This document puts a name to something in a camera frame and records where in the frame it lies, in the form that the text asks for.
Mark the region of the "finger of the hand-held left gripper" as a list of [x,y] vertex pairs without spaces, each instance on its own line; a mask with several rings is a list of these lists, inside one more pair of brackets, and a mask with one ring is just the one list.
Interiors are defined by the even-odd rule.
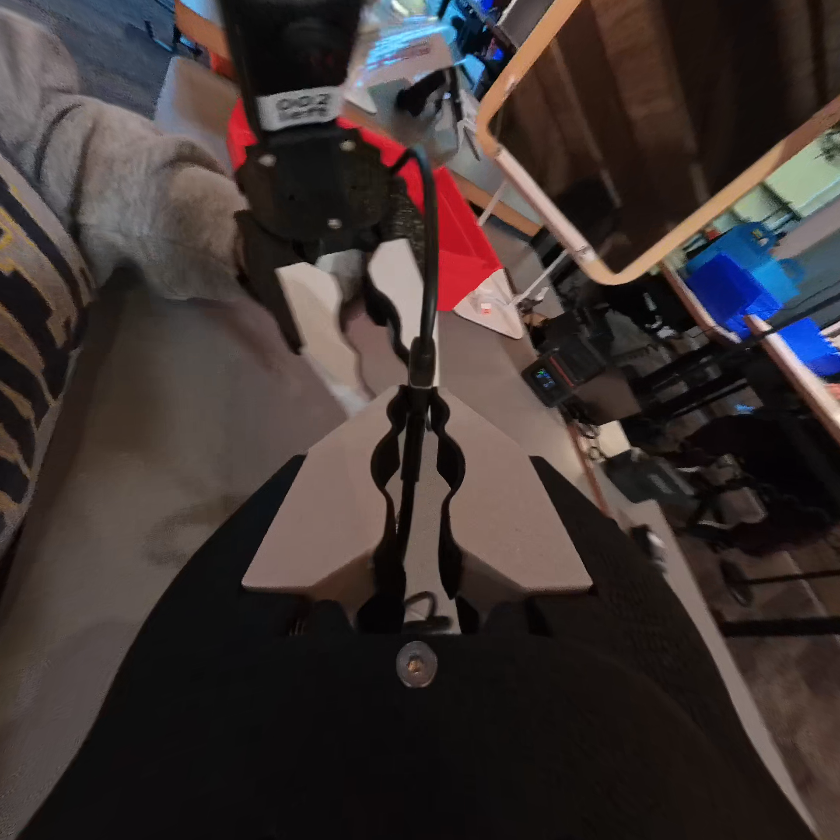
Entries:
[[342,326],[342,310],[350,301],[347,284],[329,267],[307,262],[278,268],[277,280],[302,355],[343,408],[365,408],[371,392]]
[[367,315],[386,330],[393,353],[408,368],[413,342],[421,332],[424,280],[407,239],[384,242],[373,253],[363,299]]

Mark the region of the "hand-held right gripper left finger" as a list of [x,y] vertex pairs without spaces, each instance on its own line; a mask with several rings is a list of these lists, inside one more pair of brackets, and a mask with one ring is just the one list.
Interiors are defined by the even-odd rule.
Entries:
[[410,388],[393,387],[309,449],[244,574],[247,592],[336,602],[362,632],[403,629],[411,408]]

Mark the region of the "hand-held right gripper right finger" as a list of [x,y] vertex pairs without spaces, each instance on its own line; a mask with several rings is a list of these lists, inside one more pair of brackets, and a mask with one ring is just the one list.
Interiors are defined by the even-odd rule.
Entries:
[[526,450],[444,389],[430,392],[428,420],[448,489],[437,567],[458,630],[478,631],[499,605],[588,592],[592,578]]

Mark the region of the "person's left forearm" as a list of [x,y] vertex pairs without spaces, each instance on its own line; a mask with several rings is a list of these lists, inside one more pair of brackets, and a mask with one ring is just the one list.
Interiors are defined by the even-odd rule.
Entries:
[[245,198],[222,165],[80,84],[56,35],[2,10],[2,156],[57,216],[95,282],[129,266],[172,300],[243,298],[235,216]]

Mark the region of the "translucent plastic box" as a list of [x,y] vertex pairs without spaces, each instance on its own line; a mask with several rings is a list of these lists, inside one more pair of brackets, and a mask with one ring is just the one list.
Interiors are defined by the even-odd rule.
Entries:
[[480,162],[455,29],[427,2],[363,2],[345,101],[394,139],[431,144],[444,161]]

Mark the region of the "black box device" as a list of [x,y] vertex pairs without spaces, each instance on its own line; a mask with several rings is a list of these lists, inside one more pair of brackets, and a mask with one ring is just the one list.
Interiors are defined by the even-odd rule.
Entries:
[[698,503],[697,490],[666,459],[631,447],[602,463],[606,477],[632,503],[656,501],[659,505],[690,511]]

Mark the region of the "black power station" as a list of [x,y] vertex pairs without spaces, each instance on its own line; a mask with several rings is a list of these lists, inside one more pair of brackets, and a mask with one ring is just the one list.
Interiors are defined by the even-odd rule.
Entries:
[[605,357],[585,335],[567,332],[548,339],[520,376],[543,406],[559,408],[606,369]]

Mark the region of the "desk with pale wood edge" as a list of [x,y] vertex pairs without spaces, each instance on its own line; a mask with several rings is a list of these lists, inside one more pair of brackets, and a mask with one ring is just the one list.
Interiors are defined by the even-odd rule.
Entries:
[[593,281],[633,281],[838,125],[838,2],[553,2],[483,150]]

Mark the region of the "black and gold patterned cloth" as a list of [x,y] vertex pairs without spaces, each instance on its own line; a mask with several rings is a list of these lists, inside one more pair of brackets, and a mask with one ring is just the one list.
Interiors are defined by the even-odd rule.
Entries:
[[75,242],[1,160],[1,552],[35,493],[96,287]]

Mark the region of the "black-legged desk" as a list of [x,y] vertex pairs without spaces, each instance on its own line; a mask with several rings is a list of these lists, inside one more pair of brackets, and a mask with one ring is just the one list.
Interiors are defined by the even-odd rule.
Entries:
[[[703,329],[710,329],[714,338],[727,342],[728,333],[711,319],[708,311],[700,305],[697,297],[669,262],[661,261],[659,269],[697,324]],[[744,350],[748,346],[758,344],[779,374],[783,376],[787,387],[797,394],[821,428],[831,435],[837,445],[839,441],[838,402],[833,398],[828,386],[802,363],[781,336],[781,329],[784,329],[786,324],[773,328],[766,321],[752,314],[746,314],[743,320],[749,326],[752,338],[749,343],[736,343],[734,349]],[[794,425],[790,408],[782,407],[780,411],[780,423],[785,432],[798,447],[811,472],[819,478],[825,489],[832,495],[833,502],[838,505],[838,475],[830,469],[827,457],[822,456],[811,441],[804,436],[802,430]],[[721,621],[718,623],[718,628],[724,637],[730,638],[837,636],[839,618],[838,616],[817,616]]]

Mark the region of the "blue plastic container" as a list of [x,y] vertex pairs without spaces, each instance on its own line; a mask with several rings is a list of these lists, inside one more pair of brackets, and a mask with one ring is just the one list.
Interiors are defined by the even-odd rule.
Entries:
[[796,320],[776,333],[814,375],[837,382],[839,350],[811,318]]
[[741,340],[748,315],[767,321],[796,298],[805,272],[773,254],[778,236],[764,224],[732,227],[686,263],[685,283],[714,322]]

